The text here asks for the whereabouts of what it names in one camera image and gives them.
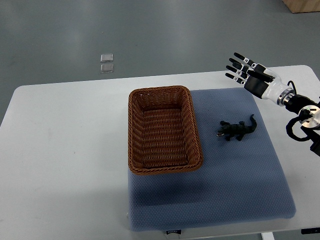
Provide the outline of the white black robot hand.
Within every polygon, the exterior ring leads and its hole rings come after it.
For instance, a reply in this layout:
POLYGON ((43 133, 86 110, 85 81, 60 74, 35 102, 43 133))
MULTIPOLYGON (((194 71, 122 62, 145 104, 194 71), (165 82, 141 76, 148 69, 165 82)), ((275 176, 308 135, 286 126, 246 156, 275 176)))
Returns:
POLYGON ((271 100, 279 106, 285 105, 285 99, 292 97, 295 89, 282 82, 274 71, 237 52, 227 65, 228 78, 242 85, 244 89, 259 99, 271 100))

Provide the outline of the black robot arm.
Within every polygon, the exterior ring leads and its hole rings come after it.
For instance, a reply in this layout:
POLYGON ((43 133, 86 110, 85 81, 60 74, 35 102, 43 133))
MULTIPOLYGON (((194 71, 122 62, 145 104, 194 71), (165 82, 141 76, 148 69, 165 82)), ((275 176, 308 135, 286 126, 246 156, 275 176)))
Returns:
POLYGON ((310 150, 320 156, 320 103, 316 103, 309 98, 289 93, 282 104, 292 113, 297 114, 286 125, 287 135, 297 142, 306 142, 311 140, 312 145, 310 150), (304 137, 299 137, 294 134, 293 127, 296 123, 300 123, 300 129, 305 133, 304 137))

